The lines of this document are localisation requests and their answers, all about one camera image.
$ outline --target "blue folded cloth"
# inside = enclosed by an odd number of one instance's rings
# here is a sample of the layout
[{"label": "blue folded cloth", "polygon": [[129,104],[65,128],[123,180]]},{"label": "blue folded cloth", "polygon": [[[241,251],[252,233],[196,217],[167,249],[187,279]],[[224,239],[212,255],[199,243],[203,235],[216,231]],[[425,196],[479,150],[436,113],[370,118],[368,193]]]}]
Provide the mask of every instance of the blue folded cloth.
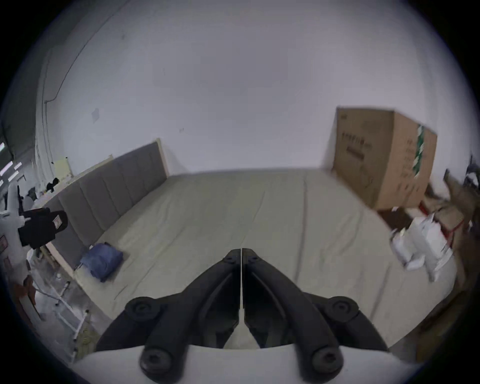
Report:
[{"label": "blue folded cloth", "polygon": [[80,260],[90,270],[93,277],[104,282],[123,260],[123,252],[109,244],[96,244]]}]

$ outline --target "paper note on wall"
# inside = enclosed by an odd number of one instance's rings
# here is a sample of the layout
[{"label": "paper note on wall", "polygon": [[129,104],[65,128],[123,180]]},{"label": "paper note on wall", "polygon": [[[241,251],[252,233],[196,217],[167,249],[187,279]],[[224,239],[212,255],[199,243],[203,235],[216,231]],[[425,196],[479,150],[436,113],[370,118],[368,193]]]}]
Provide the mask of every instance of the paper note on wall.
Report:
[{"label": "paper note on wall", "polygon": [[72,177],[72,170],[70,169],[70,164],[68,163],[68,159],[66,157],[55,161],[53,164],[55,166],[55,177],[58,180],[62,181]]}]

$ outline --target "gray upholstered headboard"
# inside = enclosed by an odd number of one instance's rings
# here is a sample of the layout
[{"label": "gray upholstered headboard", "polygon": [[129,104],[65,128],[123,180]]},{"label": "gray upholstered headboard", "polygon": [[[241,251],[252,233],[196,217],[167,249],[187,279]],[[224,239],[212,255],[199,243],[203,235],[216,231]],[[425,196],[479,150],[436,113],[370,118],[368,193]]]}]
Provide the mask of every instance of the gray upholstered headboard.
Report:
[{"label": "gray upholstered headboard", "polygon": [[167,179],[157,142],[135,149],[75,180],[45,204],[64,210],[67,228],[52,244],[73,269],[90,245]]}]

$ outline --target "green tape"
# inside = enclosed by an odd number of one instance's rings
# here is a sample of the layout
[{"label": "green tape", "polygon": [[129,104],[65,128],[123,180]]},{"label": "green tape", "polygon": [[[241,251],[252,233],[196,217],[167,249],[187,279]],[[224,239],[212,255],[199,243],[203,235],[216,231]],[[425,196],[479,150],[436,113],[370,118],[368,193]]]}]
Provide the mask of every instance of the green tape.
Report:
[{"label": "green tape", "polygon": [[420,173],[421,158],[423,156],[423,125],[419,125],[417,129],[417,150],[415,151],[415,159],[413,160],[413,173],[416,178]]}]

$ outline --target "mattress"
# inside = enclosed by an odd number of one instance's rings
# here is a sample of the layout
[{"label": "mattress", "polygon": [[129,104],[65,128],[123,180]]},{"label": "mattress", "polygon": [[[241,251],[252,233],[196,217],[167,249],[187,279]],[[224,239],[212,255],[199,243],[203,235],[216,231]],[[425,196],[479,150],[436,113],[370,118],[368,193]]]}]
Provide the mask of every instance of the mattress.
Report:
[{"label": "mattress", "polygon": [[341,181],[322,170],[248,171],[168,178],[98,242],[124,252],[105,283],[85,267],[75,278],[114,319],[138,296],[181,292],[231,249],[252,248],[319,296],[348,296],[388,346],[418,325],[453,287],[451,259],[440,278],[405,271],[390,229]]}]

